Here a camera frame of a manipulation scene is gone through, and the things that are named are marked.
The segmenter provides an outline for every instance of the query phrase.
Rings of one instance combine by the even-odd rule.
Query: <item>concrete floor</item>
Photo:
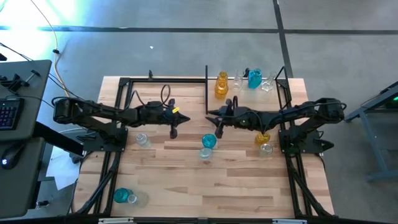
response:
[[[9,1],[0,12],[0,41],[34,59],[53,59],[51,32],[27,30],[45,26],[29,1],[19,9]],[[110,27],[217,27],[276,29],[272,0],[118,0],[40,1],[36,3],[53,24]],[[279,0],[285,29],[398,29],[398,1]],[[17,20],[18,14],[26,19]],[[96,100],[105,75],[210,75],[221,69],[246,67],[277,70],[284,64],[278,34],[101,33],[57,32],[62,58],[58,70],[67,87],[85,99]],[[335,97],[348,104],[346,113],[397,81],[396,35],[286,35],[293,76],[304,78],[310,100]],[[19,56],[3,51],[10,61]],[[83,83],[80,77],[89,80]],[[63,95],[48,82],[44,99]],[[57,131],[71,128],[52,121],[52,110],[42,105],[39,121]],[[335,143],[325,153],[335,213],[343,218],[398,223],[398,179],[367,182],[377,171],[376,159],[362,124],[322,127],[324,138]],[[71,188],[57,192],[51,182],[40,198],[54,204],[27,217],[65,214]]]

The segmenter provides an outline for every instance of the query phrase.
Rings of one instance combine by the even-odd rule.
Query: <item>computer mouse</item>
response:
[[[14,168],[17,165],[24,148],[25,141],[19,141],[6,149],[1,156],[1,167],[3,169]]]

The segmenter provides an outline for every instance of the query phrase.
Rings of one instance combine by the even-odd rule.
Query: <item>paper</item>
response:
[[[58,190],[73,184],[79,177],[80,163],[74,164],[69,152],[53,147],[46,177],[54,177]]]

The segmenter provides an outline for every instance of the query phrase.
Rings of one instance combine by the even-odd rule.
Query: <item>wooden table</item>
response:
[[[104,77],[100,103],[114,106],[119,79]],[[289,83],[293,105],[308,100],[303,79],[291,78]],[[135,83],[134,89],[144,102],[159,100],[163,84]],[[214,80],[209,80],[209,110],[215,110],[225,102],[214,97],[214,84]],[[198,158],[201,139],[204,134],[215,131],[215,126],[205,119],[205,84],[170,83],[170,86],[171,98],[175,98],[180,112],[191,120],[177,127],[176,139],[169,138],[169,126],[129,128],[116,188],[144,192],[149,196],[149,203],[144,208],[113,203],[112,216],[293,218],[286,161],[280,153],[277,136],[279,126],[269,131],[274,148],[270,157],[259,157],[258,147],[254,145],[257,132],[226,127],[212,159],[201,161]],[[243,87],[238,94],[230,90],[228,97],[238,95],[240,106],[255,110],[279,110],[276,88],[267,93],[260,88],[247,90],[246,85]],[[137,105],[139,102],[134,97],[132,106]],[[149,136],[150,149],[140,148],[135,143],[137,133]],[[103,157],[103,152],[92,153],[82,165],[75,192],[76,209],[88,200],[98,185]],[[323,207],[333,213],[321,160],[309,154],[302,157],[309,189]],[[107,194],[108,189],[105,189],[102,207]],[[300,190],[298,196],[304,211]]]

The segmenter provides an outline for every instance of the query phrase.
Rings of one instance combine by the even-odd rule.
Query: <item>keyboard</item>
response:
[[[15,130],[19,115],[24,107],[24,99],[0,99],[0,131]]]

